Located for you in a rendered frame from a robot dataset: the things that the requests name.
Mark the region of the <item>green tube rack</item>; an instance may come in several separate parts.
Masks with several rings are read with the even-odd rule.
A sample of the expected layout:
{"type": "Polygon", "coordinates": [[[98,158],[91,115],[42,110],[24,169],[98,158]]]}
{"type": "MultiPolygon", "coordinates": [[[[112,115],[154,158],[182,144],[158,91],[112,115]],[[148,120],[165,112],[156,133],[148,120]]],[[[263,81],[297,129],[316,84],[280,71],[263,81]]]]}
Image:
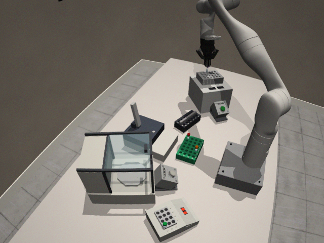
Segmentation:
{"type": "Polygon", "coordinates": [[[185,136],[180,148],[176,153],[176,159],[185,161],[190,164],[195,164],[201,148],[204,144],[204,140],[190,136],[189,139],[187,135],[185,136]],[[195,151],[195,146],[198,145],[197,151],[195,151]]]}

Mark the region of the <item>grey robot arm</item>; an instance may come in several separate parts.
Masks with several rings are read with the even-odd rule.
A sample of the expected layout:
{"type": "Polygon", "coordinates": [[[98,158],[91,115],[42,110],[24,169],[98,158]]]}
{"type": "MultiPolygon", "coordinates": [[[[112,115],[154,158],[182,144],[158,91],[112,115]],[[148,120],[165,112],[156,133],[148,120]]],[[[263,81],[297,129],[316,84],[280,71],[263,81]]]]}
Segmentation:
{"type": "Polygon", "coordinates": [[[268,91],[259,100],[255,124],[242,155],[243,163],[254,169],[262,167],[278,131],[278,119],[291,109],[292,101],[259,36],[228,13],[239,4],[240,0],[200,0],[196,9],[199,13],[209,14],[200,20],[200,38],[221,40],[221,36],[214,35],[216,14],[244,62],[262,79],[268,91]]]}

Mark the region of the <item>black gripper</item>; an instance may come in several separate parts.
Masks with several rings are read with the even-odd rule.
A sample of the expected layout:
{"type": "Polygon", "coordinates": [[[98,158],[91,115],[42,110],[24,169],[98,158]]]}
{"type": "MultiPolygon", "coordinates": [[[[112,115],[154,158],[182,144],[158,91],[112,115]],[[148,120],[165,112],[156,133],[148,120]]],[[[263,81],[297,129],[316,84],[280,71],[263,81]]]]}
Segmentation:
{"type": "Polygon", "coordinates": [[[203,38],[200,39],[200,49],[196,50],[198,55],[204,59],[204,66],[211,66],[211,59],[214,59],[217,55],[218,51],[214,46],[215,40],[205,40],[203,38]],[[201,53],[203,52],[203,55],[201,53]]]}

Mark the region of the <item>black rectangular block with holes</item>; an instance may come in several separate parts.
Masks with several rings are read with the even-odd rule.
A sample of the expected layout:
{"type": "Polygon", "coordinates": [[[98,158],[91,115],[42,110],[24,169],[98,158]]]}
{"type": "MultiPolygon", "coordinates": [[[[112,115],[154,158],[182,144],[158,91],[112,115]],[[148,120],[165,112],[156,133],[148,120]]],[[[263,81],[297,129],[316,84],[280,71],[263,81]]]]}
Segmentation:
{"type": "Polygon", "coordinates": [[[193,125],[200,121],[201,115],[196,111],[190,110],[185,115],[174,122],[174,127],[183,133],[190,129],[193,125]]]}

